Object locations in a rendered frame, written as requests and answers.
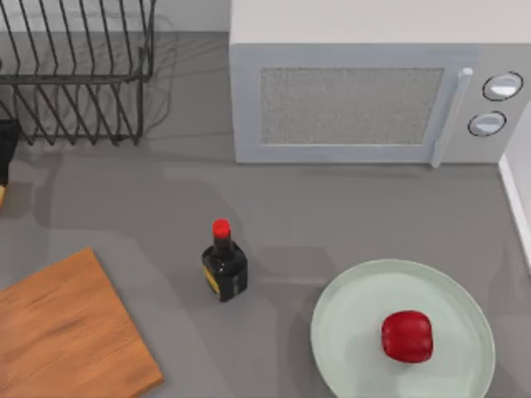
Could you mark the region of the microwave oven door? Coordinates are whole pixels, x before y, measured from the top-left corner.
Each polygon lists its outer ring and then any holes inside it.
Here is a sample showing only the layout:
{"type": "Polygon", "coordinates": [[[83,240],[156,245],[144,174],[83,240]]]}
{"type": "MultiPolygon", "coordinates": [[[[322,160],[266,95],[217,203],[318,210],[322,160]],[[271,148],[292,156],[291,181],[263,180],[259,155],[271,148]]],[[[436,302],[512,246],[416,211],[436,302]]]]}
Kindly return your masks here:
{"type": "Polygon", "coordinates": [[[429,163],[473,46],[257,44],[230,49],[239,163],[429,163]]]}

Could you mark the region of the red bell pepper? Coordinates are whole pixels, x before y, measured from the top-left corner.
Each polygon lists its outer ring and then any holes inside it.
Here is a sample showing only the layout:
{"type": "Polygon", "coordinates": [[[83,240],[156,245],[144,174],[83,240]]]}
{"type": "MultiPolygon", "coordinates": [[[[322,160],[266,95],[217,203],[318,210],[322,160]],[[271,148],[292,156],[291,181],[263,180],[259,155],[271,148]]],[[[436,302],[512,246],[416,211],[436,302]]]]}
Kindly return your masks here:
{"type": "Polygon", "coordinates": [[[395,361],[426,362],[434,346],[431,321],[416,310],[392,313],[382,322],[381,344],[384,353],[395,361]]]}

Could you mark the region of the wooden cutting board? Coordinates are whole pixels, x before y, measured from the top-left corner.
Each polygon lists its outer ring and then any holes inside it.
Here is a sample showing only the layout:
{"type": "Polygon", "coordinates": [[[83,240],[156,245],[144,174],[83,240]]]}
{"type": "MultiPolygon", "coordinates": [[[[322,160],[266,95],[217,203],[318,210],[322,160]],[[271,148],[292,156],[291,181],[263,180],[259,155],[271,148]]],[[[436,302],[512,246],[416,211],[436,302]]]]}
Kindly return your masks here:
{"type": "Polygon", "coordinates": [[[140,398],[163,382],[90,247],[0,291],[0,398],[140,398]]]}

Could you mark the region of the pale green plate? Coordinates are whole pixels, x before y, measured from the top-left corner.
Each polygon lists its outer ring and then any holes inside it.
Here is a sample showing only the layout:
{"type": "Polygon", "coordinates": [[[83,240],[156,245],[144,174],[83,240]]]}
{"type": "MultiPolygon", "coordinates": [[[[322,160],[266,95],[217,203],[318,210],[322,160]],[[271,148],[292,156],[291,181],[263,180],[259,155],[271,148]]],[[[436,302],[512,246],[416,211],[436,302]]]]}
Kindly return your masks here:
{"type": "Polygon", "coordinates": [[[496,365],[491,327],[469,292],[405,260],[368,261],[334,278],[315,305],[310,343],[336,398],[486,398],[496,365]],[[387,317],[407,310],[431,323],[431,356],[417,364],[384,351],[387,317]]]}

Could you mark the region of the small microwave knob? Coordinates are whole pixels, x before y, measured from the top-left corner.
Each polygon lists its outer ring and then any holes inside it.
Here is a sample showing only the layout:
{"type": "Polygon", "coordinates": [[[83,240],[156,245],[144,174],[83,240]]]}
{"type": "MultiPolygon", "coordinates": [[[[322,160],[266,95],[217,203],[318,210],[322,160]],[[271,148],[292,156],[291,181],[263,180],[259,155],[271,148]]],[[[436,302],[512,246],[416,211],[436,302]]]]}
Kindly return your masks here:
{"type": "Polygon", "coordinates": [[[468,130],[476,137],[489,137],[500,132],[506,121],[506,116],[499,111],[477,114],[468,123],[468,130]]]}

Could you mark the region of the pale microwave oven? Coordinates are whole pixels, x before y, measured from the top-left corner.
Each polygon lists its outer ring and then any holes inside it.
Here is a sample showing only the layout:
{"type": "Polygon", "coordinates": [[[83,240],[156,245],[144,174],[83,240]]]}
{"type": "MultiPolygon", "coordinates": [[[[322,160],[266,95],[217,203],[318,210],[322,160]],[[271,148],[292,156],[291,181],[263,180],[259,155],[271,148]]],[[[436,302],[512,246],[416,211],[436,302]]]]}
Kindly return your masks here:
{"type": "Polygon", "coordinates": [[[531,0],[232,0],[230,49],[257,44],[432,44],[473,46],[474,74],[444,163],[497,163],[531,104],[531,0]],[[513,98],[493,102],[483,85],[509,71],[524,79],[513,98]],[[476,137],[468,123],[499,111],[506,125],[476,137]]]}

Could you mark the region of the black bottle with red cap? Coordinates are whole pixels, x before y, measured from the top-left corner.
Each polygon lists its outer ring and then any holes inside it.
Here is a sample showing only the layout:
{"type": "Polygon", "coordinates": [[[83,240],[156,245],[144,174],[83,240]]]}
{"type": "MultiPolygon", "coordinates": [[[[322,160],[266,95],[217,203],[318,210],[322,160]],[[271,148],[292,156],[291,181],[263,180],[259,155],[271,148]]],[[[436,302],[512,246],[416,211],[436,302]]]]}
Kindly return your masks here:
{"type": "Polygon", "coordinates": [[[212,223],[212,244],[202,253],[202,269],[212,292],[225,303],[247,289],[248,260],[232,239],[228,219],[212,223]]]}

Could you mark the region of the large microwave knob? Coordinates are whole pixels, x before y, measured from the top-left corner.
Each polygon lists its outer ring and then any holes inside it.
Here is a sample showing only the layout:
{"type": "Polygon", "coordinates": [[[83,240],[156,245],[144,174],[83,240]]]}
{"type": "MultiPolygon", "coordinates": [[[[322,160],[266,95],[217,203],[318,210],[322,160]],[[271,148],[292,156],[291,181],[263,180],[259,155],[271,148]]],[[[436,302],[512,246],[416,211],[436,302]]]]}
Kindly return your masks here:
{"type": "Polygon", "coordinates": [[[483,96],[493,102],[515,97],[523,88],[523,77],[513,71],[490,77],[483,85],[483,96]]]}

